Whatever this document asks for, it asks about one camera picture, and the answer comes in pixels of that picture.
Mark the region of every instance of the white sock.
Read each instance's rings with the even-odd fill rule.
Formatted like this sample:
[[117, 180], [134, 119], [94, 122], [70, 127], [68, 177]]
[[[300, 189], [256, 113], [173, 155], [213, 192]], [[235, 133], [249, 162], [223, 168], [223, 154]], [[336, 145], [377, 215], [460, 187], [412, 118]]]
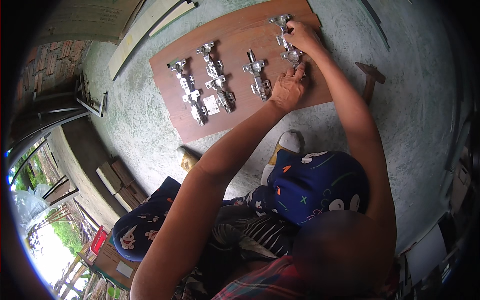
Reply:
[[262, 178], [260, 179], [260, 185], [267, 185], [268, 176], [270, 176], [270, 173], [272, 173], [273, 168], [275, 168], [274, 165], [267, 164], [265, 166], [264, 171], [262, 173]]
[[290, 150], [291, 152], [300, 153], [300, 138], [298, 134], [294, 132], [284, 132], [280, 136], [280, 141], [278, 141], [278, 143], [280, 146]]
[[[300, 138], [298, 134], [294, 132], [284, 132], [280, 136], [280, 140], [278, 141], [280, 146], [284, 147], [287, 150], [290, 150], [295, 153], [300, 153]], [[262, 172], [262, 178], [260, 179], [260, 185], [267, 185], [268, 176], [272, 173], [272, 170], [275, 168], [275, 165], [267, 164]]]

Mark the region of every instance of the patterned pants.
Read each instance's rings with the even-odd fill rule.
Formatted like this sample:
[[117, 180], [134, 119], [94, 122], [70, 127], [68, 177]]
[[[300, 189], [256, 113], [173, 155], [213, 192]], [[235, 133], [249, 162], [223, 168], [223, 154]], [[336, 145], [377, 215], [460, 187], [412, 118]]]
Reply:
[[[365, 171], [344, 152], [300, 156], [280, 150], [267, 182], [267, 186], [259, 186], [244, 197], [224, 201], [223, 206], [245, 205], [258, 217], [275, 216], [282, 223], [302, 227], [324, 212], [349, 209], [364, 214], [368, 205]], [[143, 259], [179, 189], [180, 184], [167, 177], [143, 204], [117, 221], [113, 238], [122, 256], [133, 261]]]

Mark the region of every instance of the hand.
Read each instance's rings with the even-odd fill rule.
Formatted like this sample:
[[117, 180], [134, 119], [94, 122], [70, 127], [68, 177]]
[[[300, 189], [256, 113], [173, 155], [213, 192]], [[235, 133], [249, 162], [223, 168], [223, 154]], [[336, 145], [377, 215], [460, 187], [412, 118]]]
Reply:
[[302, 80], [305, 74], [305, 63], [302, 62], [297, 70], [289, 68], [287, 73], [280, 73], [273, 87], [269, 101], [274, 102], [285, 114], [295, 109], [305, 91], [308, 78]]
[[293, 28], [290, 34], [284, 34], [285, 40], [305, 53], [312, 54], [315, 50], [327, 53], [323, 47], [320, 38], [310, 26], [304, 23], [288, 21], [288, 28]]

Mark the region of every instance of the metal hinge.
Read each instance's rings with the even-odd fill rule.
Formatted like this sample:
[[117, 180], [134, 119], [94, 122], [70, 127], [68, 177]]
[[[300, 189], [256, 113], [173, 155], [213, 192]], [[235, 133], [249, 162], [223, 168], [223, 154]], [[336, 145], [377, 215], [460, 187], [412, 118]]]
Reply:
[[228, 91], [223, 91], [223, 83], [226, 81], [223, 73], [223, 64], [221, 60], [213, 61], [210, 57], [210, 50], [215, 46], [215, 43], [211, 41], [197, 48], [197, 54], [202, 54], [204, 61], [207, 63], [207, 74], [213, 79], [207, 81], [205, 86], [212, 88], [216, 91], [216, 102], [222, 106], [227, 113], [233, 112], [233, 105], [235, 103], [235, 97]]
[[283, 60], [288, 60], [292, 65], [293, 68], [296, 69], [299, 66], [299, 59], [300, 56], [303, 54], [302, 51], [295, 49], [293, 45], [285, 40], [283, 37], [284, 34], [288, 33], [287, 22], [290, 21], [292, 16], [290, 14], [283, 14], [280, 16], [276, 16], [273, 18], [268, 19], [269, 23], [275, 23], [275, 25], [280, 26], [280, 30], [282, 34], [276, 36], [276, 41], [280, 46], [285, 48], [285, 52], [280, 53], [280, 57]]
[[200, 106], [198, 104], [200, 92], [198, 90], [194, 90], [193, 84], [195, 83], [195, 79], [193, 76], [189, 75], [187, 77], [182, 73], [184, 65], [185, 59], [179, 60], [170, 68], [170, 70], [177, 73], [177, 78], [180, 80], [180, 85], [185, 91], [185, 95], [182, 96], [183, 102], [190, 103], [193, 118], [197, 120], [200, 126], [203, 126], [205, 125], [207, 118], [207, 109], [205, 106]]
[[250, 86], [252, 87], [252, 92], [259, 96], [262, 101], [267, 100], [267, 96], [270, 93], [270, 90], [272, 89], [272, 86], [270, 85], [270, 81], [263, 80], [260, 77], [260, 72], [262, 71], [262, 68], [265, 66], [265, 61], [264, 60], [255, 60], [255, 55], [253, 54], [252, 49], [250, 49], [249, 52], [247, 52], [248, 59], [250, 60], [250, 63], [246, 64], [243, 66], [243, 71], [244, 72], [250, 72], [253, 74], [253, 80], [254, 83], [251, 84]]

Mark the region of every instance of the plastic bag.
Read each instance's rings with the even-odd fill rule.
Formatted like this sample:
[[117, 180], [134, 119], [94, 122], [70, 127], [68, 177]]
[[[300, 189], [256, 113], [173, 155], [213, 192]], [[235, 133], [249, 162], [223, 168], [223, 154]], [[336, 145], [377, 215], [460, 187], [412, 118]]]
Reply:
[[18, 222], [21, 233], [27, 236], [30, 229], [40, 223], [52, 209], [42, 196], [50, 189], [46, 184], [39, 184], [34, 191], [12, 191], [13, 201], [18, 210]]

